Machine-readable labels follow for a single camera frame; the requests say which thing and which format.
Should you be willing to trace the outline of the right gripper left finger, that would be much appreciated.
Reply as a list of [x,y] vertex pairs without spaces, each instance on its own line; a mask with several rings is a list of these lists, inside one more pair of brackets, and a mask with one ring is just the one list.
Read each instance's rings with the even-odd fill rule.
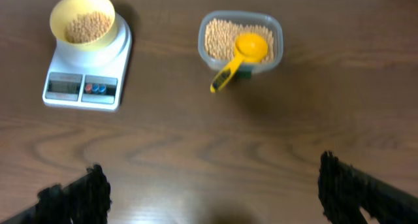
[[39,191],[38,203],[1,224],[107,224],[110,183],[100,165],[86,170],[85,176],[66,187],[55,184]]

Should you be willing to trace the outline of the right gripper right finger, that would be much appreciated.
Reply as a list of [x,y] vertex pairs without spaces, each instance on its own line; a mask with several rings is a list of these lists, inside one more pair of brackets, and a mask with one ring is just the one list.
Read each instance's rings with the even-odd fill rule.
[[378,223],[417,223],[417,197],[341,162],[321,155],[318,197],[332,224],[367,224],[361,209]]

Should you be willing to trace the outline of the yellow plastic measuring scoop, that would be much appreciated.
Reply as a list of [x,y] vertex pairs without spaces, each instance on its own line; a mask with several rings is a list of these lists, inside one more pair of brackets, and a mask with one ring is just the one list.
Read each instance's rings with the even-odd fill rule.
[[220,91],[231,81],[241,64],[260,63],[267,53],[268,44],[262,36],[255,33],[239,35],[234,44],[234,58],[216,74],[210,84],[210,91]]

